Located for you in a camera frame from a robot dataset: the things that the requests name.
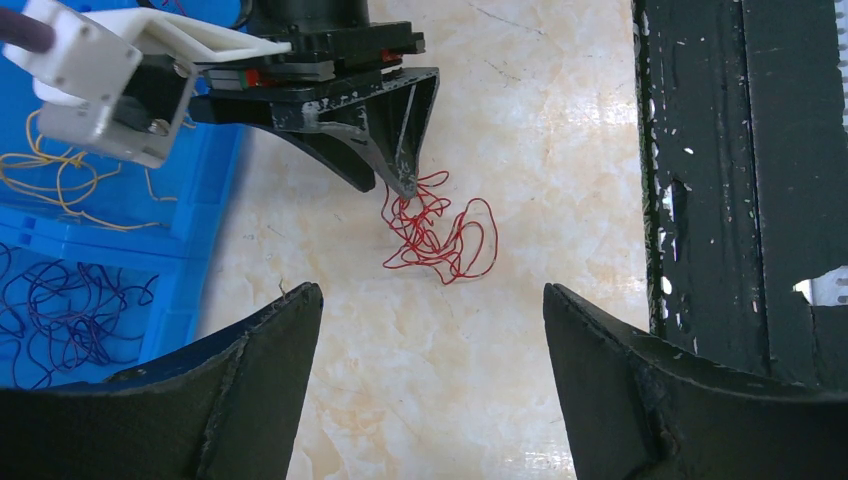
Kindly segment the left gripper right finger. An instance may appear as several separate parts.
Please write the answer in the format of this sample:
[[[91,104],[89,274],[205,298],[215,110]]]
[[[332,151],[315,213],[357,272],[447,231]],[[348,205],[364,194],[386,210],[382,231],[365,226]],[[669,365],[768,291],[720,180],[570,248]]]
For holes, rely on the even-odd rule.
[[[847,396],[741,372],[560,284],[543,318],[581,479],[843,479]]]

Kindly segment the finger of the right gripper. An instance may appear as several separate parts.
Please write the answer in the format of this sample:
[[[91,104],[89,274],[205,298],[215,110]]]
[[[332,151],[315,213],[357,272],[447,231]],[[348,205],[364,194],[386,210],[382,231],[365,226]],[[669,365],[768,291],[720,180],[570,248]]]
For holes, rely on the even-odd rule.
[[[263,125],[255,125],[255,128],[292,144],[359,192],[367,193],[376,186],[373,168],[352,148],[336,138],[323,133],[283,132]]]
[[[404,199],[419,178],[420,152],[440,85],[437,69],[396,69],[329,97],[317,110],[317,133],[352,148]]]

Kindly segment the coloured wire ball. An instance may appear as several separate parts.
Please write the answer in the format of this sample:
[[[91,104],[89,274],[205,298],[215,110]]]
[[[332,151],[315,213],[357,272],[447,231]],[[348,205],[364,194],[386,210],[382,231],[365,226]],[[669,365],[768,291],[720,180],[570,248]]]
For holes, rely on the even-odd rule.
[[[477,280],[493,270],[500,253],[494,209],[481,197],[454,203],[441,193],[449,179],[446,170],[426,175],[409,199],[384,188],[380,218],[397,241],[382,262],[384,269],[427,268],[445,286]]]

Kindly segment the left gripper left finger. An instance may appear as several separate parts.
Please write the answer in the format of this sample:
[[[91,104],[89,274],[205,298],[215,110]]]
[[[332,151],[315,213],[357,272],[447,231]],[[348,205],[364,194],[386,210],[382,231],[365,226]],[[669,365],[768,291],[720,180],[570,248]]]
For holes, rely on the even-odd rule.
[[[283,479],[324,306],[295,287],[97,383],[1,393],[5,479]]]

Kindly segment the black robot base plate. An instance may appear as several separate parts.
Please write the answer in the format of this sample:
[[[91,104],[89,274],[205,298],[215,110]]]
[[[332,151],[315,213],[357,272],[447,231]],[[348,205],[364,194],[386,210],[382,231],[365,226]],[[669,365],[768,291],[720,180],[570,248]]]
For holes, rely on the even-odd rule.
[[[847,387],[843,1],[633,5],[650,330],[787,383]]]

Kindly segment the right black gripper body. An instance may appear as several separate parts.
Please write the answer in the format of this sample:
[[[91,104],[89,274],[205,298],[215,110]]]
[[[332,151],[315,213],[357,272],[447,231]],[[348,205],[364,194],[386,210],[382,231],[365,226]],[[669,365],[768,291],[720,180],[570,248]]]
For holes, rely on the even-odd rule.
[[[335,119],[362,106],[380,126],[428,124],[439,86],[436,67],[403,65],[426,50],[409,21],[373,22],[365,1],[244,1],[234,30],[287,43],[287,53],[216,64],[206,93],[193,98],[193,120],[289,126],[308,110]]]

